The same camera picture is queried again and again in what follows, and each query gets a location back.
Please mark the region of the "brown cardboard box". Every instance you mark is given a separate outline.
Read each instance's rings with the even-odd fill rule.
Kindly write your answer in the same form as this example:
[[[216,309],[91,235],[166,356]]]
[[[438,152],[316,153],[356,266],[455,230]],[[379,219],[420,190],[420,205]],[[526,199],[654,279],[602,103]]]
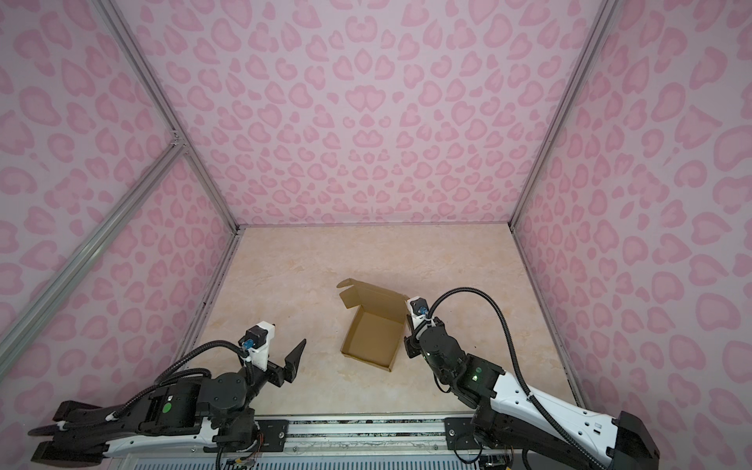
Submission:
[[[360,280],[341,281],[340,299],[354,309],[341,354],[381,370],[393,370],[407,324],[409,297]]]

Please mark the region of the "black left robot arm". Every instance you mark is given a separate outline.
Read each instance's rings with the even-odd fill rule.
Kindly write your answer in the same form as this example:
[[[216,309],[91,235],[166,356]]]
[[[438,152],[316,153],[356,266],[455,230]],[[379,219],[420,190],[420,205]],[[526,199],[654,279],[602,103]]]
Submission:
[[[293,382],[307,343],[299,342],[283,365],[252,362],[249,341],[214,340],[182,356],[149,387],[121,405],[98,407],[64,401],[53,422],[30,430],[41,438],[31,462],[59,468],[100,465],[105,459],[154,447],[199,446],[222,464],[225,454],[255,454],[266,443],[252,401],[265,385]],[[240,368],[214,376],[188,362],[213,349],[237,356]]]

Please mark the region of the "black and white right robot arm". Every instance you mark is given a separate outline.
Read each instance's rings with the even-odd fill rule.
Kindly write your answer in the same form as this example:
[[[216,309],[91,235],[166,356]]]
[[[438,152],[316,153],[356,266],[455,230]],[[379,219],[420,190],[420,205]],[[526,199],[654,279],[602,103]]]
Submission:
[[[510,371],[464,352],[442,324],[405,337],[436,382],[473,409],[464,439],[489,450],[528,450],[572,469],[656,469],[660,450],[627,411],[613,417],[524,386]]]

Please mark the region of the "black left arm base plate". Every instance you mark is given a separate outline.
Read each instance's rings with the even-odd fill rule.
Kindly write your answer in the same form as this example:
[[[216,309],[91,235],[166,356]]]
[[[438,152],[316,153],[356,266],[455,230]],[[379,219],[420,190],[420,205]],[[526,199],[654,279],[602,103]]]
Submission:
[[[211,438],[204,452],[282,452],[287,439],[289,421],[283,419],[262,419],[254,417],[238,418],[228,427],[221,428],[219,434]]]

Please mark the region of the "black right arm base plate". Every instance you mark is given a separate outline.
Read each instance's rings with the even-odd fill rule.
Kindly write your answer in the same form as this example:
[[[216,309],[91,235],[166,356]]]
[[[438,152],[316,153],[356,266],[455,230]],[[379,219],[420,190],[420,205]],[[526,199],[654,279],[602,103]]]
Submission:
[[[471,417],[448,417],[443,420],[446,447],[449,450],[521,450],[525,442],[508,427],[477,424]]]

